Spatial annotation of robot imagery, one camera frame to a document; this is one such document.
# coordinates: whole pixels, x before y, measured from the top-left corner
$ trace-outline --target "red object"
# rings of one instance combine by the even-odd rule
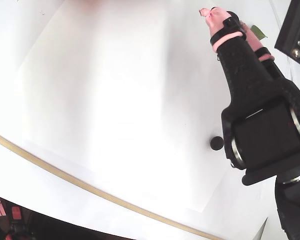
[[[21,220],[21,211],[20,208],[18,206],[13,206],[12,207],[12,217],[14,220]]]
[[[8,236],[5,237],[5,240],[12,240],[11,235],[9,234]]]

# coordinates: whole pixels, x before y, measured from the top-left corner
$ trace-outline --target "metal ring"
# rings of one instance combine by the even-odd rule
[[[290,184],[290,183],[294,183],[294,182],[300,182],[300,176],[295,177],[294,179],[291,179],[289,181],[285,181],[282,184]]]
[[[297,118],[295,110],[292,107],[290,107],[290,113],[291,113],[291,117],[292,117],[293,123],[294,123],[296,129],[298,130],[298,132],[300,134],[300,122],[299,122],[299,120]]]
[[[241,155],[240,155],[240,152],[239,152],[239,150],[238,150],[238,148],[237,148],[237,143],[236,143],[235,138],[233,138],[232,141],[231,141],[231,147],[232,147],[232,151],[233,151],[234,156],[235,156],[237,162],[239,163],[239,165],[240,165],[241,167],[243,167],[243,168],[246,168],[246,164],[245,164],[245,162],[243,161],[243,159],[242,159],[242,157],[241,157]]]

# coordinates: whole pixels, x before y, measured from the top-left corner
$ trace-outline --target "black control panel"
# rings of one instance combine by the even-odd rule
[[[292,0],[275,48],[300,64],[300,0]]]

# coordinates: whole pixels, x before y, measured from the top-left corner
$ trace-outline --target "black knob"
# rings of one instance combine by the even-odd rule
[[[215,151],[222,149],[224,147],[224,144],[224,139],[220,136],[215,136],[210,141],[210,147]]]

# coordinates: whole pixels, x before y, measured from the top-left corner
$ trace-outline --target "white table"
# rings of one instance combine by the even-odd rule
[[[273,49],[289,1],[45,2],[0,0],[0,135],[163,222],[252,239],[269,214],[273,180],[243,186],[244,172],[209,147],[222,136],[230,95],[198,10],[218,5],[257,25],[289,78],[294,64]],[[45,215],[138,240],[202,239],[0,146],[3,170],[0,197]]]

